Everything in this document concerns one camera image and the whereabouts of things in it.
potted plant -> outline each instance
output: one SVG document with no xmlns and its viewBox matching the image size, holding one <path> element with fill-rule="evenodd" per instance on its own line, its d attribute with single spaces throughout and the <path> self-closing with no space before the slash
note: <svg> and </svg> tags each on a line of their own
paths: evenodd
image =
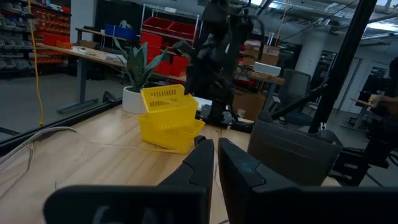
<svg viewBox="0 0 398 224">
<path fill-rule="evenodd" d="M 143 89 L 152 75 L 153 69 L 162 61 L 164 53 L 156 56 L 150 64 L 147 65 L 147 43 L 144 43 L 140 49 L 132 48 L 126 53 L 120 46 L 119 41 L 114 38 L 115 45 L 122 51 L 123 57 L 127 60 L 127 67 L 123 72 L 129 77 L 131 86 L 123 88 L 122 108 L 128 113 L 143 114 L 146 112 L 144 102 L 141 96 Z"/>
</svg>

wooden table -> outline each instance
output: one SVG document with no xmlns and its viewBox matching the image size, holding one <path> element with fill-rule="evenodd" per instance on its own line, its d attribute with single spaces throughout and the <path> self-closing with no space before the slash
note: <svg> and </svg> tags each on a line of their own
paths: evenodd
<svg viewBox="0 0 398 224">
<path fill-rule="evenodd" d="M 92 142 L 127 147 L 99 145 L 82 140 L 73 132 L 61 132 L 35 142 L 34 160 L 29 173 L 0 201 L 0 223 L 42 223 L 42 205 L 55 189 L 71 184 L 157 185 L 185 159 L 185 155 L 152 152 L 140 147 L 154 147 L 141 141 L 138 115 L 121 106 L 74 125 Z M 249 134 L 206 125 L 201 135 L 231 140 L 246 150 Z M 18 159 L 0 175 L 2 192 L 21 175 L 27 163 Z M 327 186 L 340 186 L 327 178 Z M 213 182 L 211 222 L 219 223 L 228 216 L 218 175 Z"/>
<path fill-rule="evenodd" d="M 77 64 L 77 84 L 76 84 L 76 103 L 68 106 L 64 106 L 62 108 L 59 108 L 57 110 L 58 113 L 64 114 L 64 113 L 69 113 L 71 111 L 78 110 L 80 108 L 84 108 L 86 106 L 95 104 L 98 102 L 98 99 L 92 99 L 92 100 L 86 100 L 86 63 L 87 60 L 93 61 L 93 62 L 98 62 L 102 63 L 105 65 L 110 65 L 110 66 L 117 66 L 117 67 L 126 67 L 127 65 L 125 63 L 122 63 L 122 58 L 124 58 L 122 55 L 114 55 L 114 54 L 109 54 L 106 52 L 102 52 L 100 50 L 94 50 L 94 49 L 87 49 L 84 47 L 77 47 L 73 46 L 72 49 L 62 49 L 59 47 L 53 47 L 49 45 L 44 45 L 44 44 L 37 44 L 39 47 L 43 47 L 46 49 L 51 49 L 51 50 L 56 50 L 57 52 L 62 52 L 68 55 L 73 55 L 76 57 L 79 57 L 78 64 Z M 115 60 L 108 60 L 107 57 L 117 57 L 120 58 L 120 61 L 115 61 Z"/>
<path fill-rule="evenodd" d="M 87 33 L 96 34 L 96 35 L 102 35 L 102 36 L 105 36 L 105 37 L 112 37 L 112 38 L 114 37 L 114 38 L 116 38 L 118 40 L 123 40 L 123 41 L 127 40 L 125 38 L 115 37 L 113 35 L 108 35 L 108 34 L 103 34 L 101 32 L 95 31 L 95 30 L 89 30 L 89 29 L 78 28 L 78 27 L 76 27 L 76 30 L 77 30 L 77 41 L 81 40 L 82 32 L 87 32 Z"/>
<path fill-rule="evenodd" d="M 285 84 L 285 79 L 281 77 L 275 77 L 273 75 L 268 75 L 265 73 L 259 72 L 248 72 L 249 78 L 253 78 L 255 80 L 264 81 L 270 83 L 271 86 L 267 92 L 266 103 L 264 104 L 264 110 L 268 110 L 271 104 L 274 102 L 273 97 L 276 89 L 276 85 Z"/>
<path fill-rule="evenodd" d="M 353 98 L 351 98 L 351 100 L 353 100 L 361 105 L 361 111 L 359 112 L 358 118 L 356 118 L 355 125 L 354 125 L 354 129 L 358 130 L 362 124 L 363 117 L 365 116 L 368 108 L 375 108 L 375 105 L 370 102 L 365 102 L 363 100 L 357 100 L 357 99 L 353 99 Z"/>
</svg>

cardboard box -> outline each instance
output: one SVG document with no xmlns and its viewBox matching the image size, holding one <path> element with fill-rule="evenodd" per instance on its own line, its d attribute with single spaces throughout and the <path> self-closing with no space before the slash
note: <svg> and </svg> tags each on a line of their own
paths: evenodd
<svg viewBox="0 0 398 224">
<path fill-rule="evenodd" d="M 255 58 L 258 58 L 259 56 L 259 47 L 256 45 L 251 45 L 251 44 L 245 44 L 246 50 L 244 51 L 245 55 L 250 55 L 252 57 L 244 57 L 242 64 L 243 65 L 254 65 L 255 62 L 257 61 Z M 267 65 L 273 65 L 276 66 L 278 63 L 279 59 L 279 48 L 278 47 L 273 47 L 273 46 L 264 46 L 264 50 L 262 51 L 262 58 L 260 63 L 264 63 Z"/>
<path fill-rule="evenodd" d="M 263 94 L 236 90 L 233 102 L 234 112 L 238 114 L 238 109 L 242 109 L 245 111 L 244 119 L 255 121 L 257 115 L 264 108 L 265 102 L 266 97 Z"/>
</svg>

black pole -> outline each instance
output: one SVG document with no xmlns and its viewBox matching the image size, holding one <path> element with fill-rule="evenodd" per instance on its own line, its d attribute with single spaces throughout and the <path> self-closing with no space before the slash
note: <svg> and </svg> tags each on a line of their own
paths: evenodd
<svg viewBox="0 0 398 224">
<path fill-rule="evenodd" d="M 347 77 L 349 67 L 354 59 L 356 50 L 361 41 L 362 35 L 372 16 L 377 0 L 359 0 L 353 19 L 349 25 L 346 37 L 341 45 L 336 58 L 335 66 L 331 69 L 328 91 L 322 96 L 317 112 L 313 118 L 309 133 L 318 132 L 320 123 L 325 123 L 333 109 L 333 105 L 338 98 L 341 87 Z"/>
</svg>

yellow basket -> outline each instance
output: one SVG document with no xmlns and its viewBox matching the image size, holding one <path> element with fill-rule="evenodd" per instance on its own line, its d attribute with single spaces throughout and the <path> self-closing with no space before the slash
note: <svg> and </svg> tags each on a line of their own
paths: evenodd
<svg viewBox="0 0 398 224">
<path fill-rule="evenodd" d="M 158 152 L 171 152 L 178 154 L 187 154 L 193 146 L 193 139 L 199 135 L 205 123 L 194 119 L 193 124 L 171 130 L 159 130 L 155 128 L 149 114 L 143 114 L 139 117 L 139 128 L 141 139 L 166 149 L 149 149 Z"/>
<path fill-rule="evenodd" d="M 173 129 L 193 124 L 198 102 L 184 95 L 182 85 L 168 85 L 141 90 L 148 118 L 157 129 Z"/>
</svg>

